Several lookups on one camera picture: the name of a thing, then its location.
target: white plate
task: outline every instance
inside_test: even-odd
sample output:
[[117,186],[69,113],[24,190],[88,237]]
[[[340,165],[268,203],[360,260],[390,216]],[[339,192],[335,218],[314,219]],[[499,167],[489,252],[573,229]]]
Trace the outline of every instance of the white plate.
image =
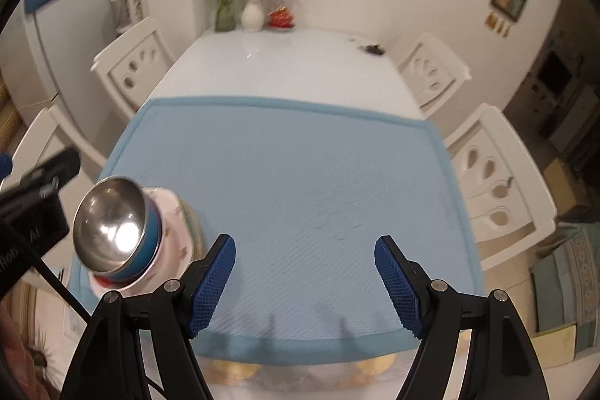
[[119,288],[101,285],[94,274],[89,272],[89,288],[101,298],[109,290],[117,290],[124,297],[151,293],[167,280],[181,278],[190,263],[202,255],[201,237],[194,237],[185,222],[184,210],[179,197],[167,188],[144,188],[146,194],[156,203],[161,215],[163,237],[157,255],[133,283]]

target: silver bolt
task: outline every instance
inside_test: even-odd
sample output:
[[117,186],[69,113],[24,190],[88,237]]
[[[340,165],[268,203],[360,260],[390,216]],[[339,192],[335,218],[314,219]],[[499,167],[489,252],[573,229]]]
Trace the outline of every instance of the silver bolt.
[[497,301],[506,301],[508,300],[508,294],[504,290],[494,290],[494,298]]
[[117,298],[119,298],[119,294],[114,290],[111,290],[104,295],[104,301],[106,303],[113,303]]
[[431,288],[436,292],[445,292],[448,289],[448,283],[444,280],[433,280],[433,282],[431,282]]
[[164,283],[163,288],[167,292],[177,291],[179,289],[179,280],[169,280],[168,282]]

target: white vase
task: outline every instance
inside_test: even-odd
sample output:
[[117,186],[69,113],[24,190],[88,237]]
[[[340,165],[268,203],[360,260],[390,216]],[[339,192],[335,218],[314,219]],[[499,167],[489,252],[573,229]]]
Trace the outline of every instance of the white vase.
[[248,0],[242,12],[242,27],[248,32],[259,32],[265,24],[265,10],[261,0]]

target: red ornament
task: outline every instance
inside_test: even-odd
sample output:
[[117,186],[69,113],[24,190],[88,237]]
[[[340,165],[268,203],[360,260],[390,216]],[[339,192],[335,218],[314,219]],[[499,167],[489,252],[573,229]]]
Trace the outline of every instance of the red ornament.
[[269,26],[278,29],[292,29],[294,27],[294,16],[285,7],[281,7],[275,12],[269,14]]

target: blue tablecloth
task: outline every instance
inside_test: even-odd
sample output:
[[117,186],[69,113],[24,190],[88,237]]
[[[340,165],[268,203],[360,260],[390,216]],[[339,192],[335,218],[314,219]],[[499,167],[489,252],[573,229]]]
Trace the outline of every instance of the blue tablecloth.
[[[208,246],[236,241],[232,275],[202,356],[301,365],[418,346],[374,264],[389,234],[432,278],[481,294],[469,221],[442,140],[428,122],[260,98],[150,100],[103,176],[175,190]],[[75,259],[71,290],[92,308]]]

